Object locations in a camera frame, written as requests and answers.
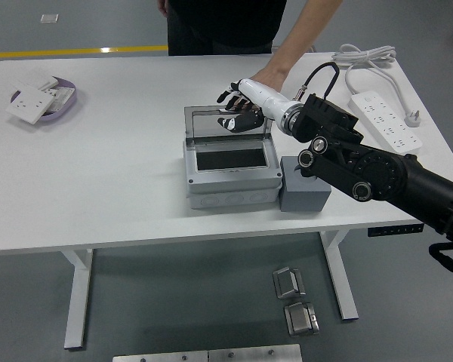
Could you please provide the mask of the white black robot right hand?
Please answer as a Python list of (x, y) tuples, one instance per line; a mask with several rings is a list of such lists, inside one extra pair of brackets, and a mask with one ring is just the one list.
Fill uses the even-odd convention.
[(227, 97), (230, 97), (230, 101), (233, 101), (234, 96), (243, 98), (253, 105), (258, 106), (268, 119), (276, 122), (277, 127), (282, 132), (285, 132), (283, 127), (288, 119), (290, 108), (299, 105), (299, 102), (288, 100), (271, 87), (250, 78), (232, 83), (218, 97), (217, 102), (222, 103)]

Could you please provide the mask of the person's left hand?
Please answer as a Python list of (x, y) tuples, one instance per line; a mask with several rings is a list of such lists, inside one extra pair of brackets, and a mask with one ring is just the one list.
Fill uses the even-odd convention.
[(268, 62), (268, 64), (253, 75), (251, 79), (280, 92), (290, 70), (291, 67)]

